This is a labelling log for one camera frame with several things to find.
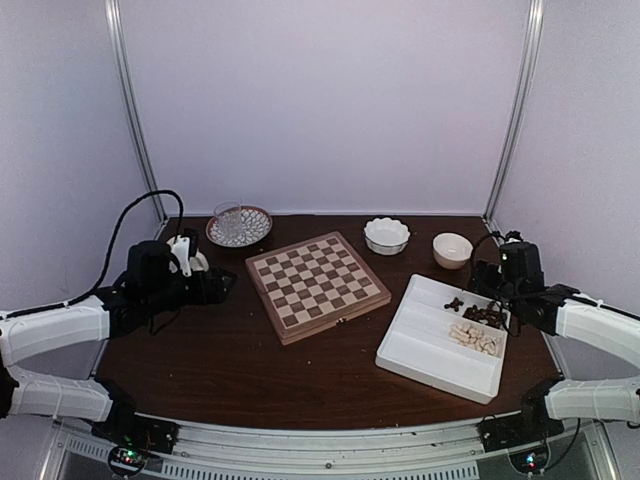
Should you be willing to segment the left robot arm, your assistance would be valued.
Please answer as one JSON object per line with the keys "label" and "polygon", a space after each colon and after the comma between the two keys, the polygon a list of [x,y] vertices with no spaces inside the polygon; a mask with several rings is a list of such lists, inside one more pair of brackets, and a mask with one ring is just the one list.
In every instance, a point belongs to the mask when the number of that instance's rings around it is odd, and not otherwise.
{"label": "left robot arm", "polygon": [[236,274],[210,266],[186,237],[172,244],[143,241],[130,248],[126,269],[112,285],[97,285],[58,304],[2,313],[2,417],[77,418],[115,443],[137,442],[143,421],[133,399],[115,382],[30,371],[21,362],[77,344],[121,338],[142,327],[157,334],[157,316],[220,304],[236,281]]}

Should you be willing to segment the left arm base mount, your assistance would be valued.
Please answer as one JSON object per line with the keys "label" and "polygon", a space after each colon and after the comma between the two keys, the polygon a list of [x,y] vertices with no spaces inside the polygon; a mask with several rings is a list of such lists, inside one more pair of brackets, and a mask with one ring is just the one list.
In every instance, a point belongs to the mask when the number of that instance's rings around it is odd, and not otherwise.
{"label": "left arm base mount", "polygon": [[86,420],[91,434],[113,444],[106,464],[121,478],[131,478],[145,469],[161,467],[163,455],[173,453],[179,426],[175,422],[136,415],[127,433],[119,433],[107,422]]}

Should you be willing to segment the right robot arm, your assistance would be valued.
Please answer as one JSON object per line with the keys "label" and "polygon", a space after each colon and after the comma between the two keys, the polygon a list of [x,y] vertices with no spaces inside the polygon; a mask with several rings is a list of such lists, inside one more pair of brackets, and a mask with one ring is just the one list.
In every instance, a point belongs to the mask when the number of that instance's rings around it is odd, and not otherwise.
{"label": "right robot arm", "polygon": [[565,419],[639,426],[639,317],[564,284],[547,285],[538,247],[514,235],[498,263],[470,259],[470,288],[542,332],[562,375],[532,387],[512,430],[530,442]]}

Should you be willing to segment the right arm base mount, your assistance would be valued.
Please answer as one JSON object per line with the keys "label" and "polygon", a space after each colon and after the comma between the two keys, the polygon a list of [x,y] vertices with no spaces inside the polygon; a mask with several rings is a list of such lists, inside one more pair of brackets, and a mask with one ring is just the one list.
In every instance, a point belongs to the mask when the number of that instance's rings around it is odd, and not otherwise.
{"label": "right arm base mount", "polygon": [[477,425],[486,453],[506,450],[511,466],[521,474],[542,474],[552,465],[549,440],[565,431],[561,421],[527,425],[519,413],[484,417]]}

